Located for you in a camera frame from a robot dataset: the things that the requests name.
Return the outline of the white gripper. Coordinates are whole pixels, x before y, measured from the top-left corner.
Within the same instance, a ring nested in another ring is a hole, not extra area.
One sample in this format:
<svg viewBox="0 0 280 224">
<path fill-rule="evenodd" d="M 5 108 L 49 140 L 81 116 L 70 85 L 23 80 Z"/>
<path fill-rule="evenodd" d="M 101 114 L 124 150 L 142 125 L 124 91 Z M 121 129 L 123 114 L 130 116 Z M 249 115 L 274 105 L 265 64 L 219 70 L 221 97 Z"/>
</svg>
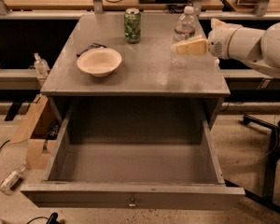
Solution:
<svg viewBox="0 0 280 224">
<path fill-rule="evenodd" d="M 213 30 L 208 34 L 208 43 L 205 38 L 180 41 L 171 46 L 171 51 L 181 55 L 203 55 L 208 51 L 209 45 L 209 51 L 212 55 L 224 60 L 229 59 L 231 38 L 237 30 L 242 28 L 242 25 L 224 23 L 224 21 L 213 18 L 211 28 Z"/>
</svg>

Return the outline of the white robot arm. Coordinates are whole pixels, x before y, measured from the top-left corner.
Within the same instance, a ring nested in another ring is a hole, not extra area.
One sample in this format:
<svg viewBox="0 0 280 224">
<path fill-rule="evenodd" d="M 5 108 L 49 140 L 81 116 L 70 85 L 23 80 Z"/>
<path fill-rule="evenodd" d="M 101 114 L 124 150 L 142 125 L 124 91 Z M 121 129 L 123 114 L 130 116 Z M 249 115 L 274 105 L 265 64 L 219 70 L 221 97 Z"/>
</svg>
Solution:
<svg viewBox="0 0 280 224">
<path fill-rule="evenodd" d="M 211 27 L 207 38 L 195 35 L 174 42 L 171 52 L 203 55 L 209 50 L 214 57 L 234 59 L 268 77 L 280 78 L 280 22 L 261 30 L 212 19 Z"/>
</svg>

